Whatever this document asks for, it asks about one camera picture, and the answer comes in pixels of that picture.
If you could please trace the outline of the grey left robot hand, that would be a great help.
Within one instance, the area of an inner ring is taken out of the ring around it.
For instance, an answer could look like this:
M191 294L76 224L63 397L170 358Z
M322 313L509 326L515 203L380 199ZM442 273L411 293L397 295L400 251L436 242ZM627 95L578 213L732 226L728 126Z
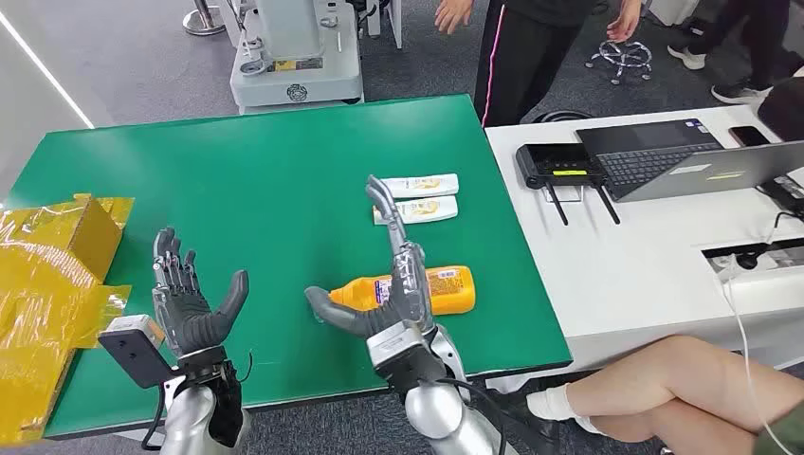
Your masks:
M175 356L191 354L224 342L249 293L247 271L236 271L228 293L216 309L204 297L195 270L195 251L180 254L181 240L173 227L161 229L153 243L157 323Z

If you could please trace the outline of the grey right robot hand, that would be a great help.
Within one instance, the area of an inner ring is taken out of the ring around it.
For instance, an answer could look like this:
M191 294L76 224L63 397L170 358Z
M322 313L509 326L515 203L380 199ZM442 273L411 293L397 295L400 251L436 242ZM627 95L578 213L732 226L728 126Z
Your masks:
M387 222L392 252L392 281L388 300L369 311L357 311L335 303L326 290L310 286L304 295L318 319L356 337L367 339L401 320L418 324L427 332L434 326L429 282L422 247L409 240L405 225L388 187L370 175L365 187Z

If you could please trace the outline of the person's left hand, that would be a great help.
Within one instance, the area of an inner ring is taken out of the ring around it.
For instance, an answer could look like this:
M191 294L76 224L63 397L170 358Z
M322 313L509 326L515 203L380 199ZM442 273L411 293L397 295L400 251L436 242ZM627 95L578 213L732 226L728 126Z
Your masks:
M641 0L622 0L617 18L607 25L607 39L626 42L636 30L641 17Z

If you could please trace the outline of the person's right hand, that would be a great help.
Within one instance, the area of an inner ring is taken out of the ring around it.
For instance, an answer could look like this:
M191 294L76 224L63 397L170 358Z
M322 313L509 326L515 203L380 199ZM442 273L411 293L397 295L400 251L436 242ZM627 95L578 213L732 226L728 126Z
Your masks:
M437 29L451 35L459 25L467 25L471 14L472 0L441 0L434 14Z

